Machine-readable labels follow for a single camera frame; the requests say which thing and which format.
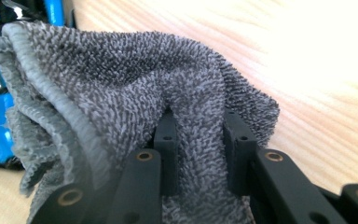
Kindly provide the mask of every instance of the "folded towel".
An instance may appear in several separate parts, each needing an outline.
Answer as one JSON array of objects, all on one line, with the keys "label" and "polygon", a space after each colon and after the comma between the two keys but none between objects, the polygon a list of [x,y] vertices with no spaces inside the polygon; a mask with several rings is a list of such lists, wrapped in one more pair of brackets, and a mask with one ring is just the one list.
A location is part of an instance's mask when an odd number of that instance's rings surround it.
[{"label": "folded towel", "polygon": [[29,221],[62,185],[117,183],[127,155],[146,144],[169,107],[179,194],[163,198],[163,222],[253,222],[248,199],[227,190],[224,111],[238,112],[263,147],[279,108],[222,55],[159,32],[15,22],[0,36],[0,70],[15,102],[7,118],[26,170],[21,192],[40,182]]}]

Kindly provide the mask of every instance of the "light wood tabletop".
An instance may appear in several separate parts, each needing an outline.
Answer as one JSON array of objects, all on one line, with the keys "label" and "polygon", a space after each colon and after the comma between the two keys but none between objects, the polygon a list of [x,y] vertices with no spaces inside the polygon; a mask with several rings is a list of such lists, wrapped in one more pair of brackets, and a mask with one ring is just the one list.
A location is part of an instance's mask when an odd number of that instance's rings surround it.
[{"label": "light wood tabletop", "polygon": [[[80,30],[161,31],[223,54],[281,114],[269,146],[316,185],[358,183],[358,1],[75,0]],[[0,169],[0,223],[24,223],[21,173]]]}]

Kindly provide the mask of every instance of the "towel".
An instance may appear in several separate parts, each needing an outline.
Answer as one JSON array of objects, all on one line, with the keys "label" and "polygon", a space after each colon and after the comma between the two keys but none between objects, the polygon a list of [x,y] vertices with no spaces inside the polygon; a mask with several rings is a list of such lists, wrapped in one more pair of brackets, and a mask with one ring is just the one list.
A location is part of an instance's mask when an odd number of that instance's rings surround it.
[{"label": "towel", "polygon": [[163,222],[254,222],[248,198],[227,189],[224,112],[239,113],[265,147],[279,107],[221,54],[160,32],[20,21],[2,29],[0,71],[14,98],[7,120],[25,168],[21,193],[38,184],[28,222],[58,187],[115,185],[167,108],[179,141],[179,193],[163,197]]}]

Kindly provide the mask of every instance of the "wood grain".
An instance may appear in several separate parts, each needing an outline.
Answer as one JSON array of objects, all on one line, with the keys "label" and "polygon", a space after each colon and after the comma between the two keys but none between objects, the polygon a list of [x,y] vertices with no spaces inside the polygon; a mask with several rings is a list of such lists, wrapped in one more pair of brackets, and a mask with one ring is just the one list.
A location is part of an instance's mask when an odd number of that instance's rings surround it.
[{"label": "wood grain", "polygon": [[[161,31],[222,53],[279,102],[270,147],[335,193],[358,182],[358,1],[75,0],[74,6],[81,30]],[[25,222],[30,201],[18,193],[20,178],[0,171],[0,223]]]}]

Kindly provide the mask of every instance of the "cloth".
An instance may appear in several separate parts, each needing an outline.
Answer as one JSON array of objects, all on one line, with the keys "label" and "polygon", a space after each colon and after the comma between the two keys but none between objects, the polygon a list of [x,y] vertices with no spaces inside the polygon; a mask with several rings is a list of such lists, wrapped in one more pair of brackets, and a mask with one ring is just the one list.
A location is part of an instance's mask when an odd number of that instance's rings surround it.
[{"label": "cloth", "polygon": [[34,196],[29,221],[69,183],[117,183],[127,155],[151,138],[169,107],[179,139],[179,194],[163,198],[164,223],[252,223],[247,198],[227,190],[225,107],[250,125],[260,146],[277,103],[222,55],[159,32],[95,33],[45,23],[6,24],[0,70],[14,98],[7,111]]}]

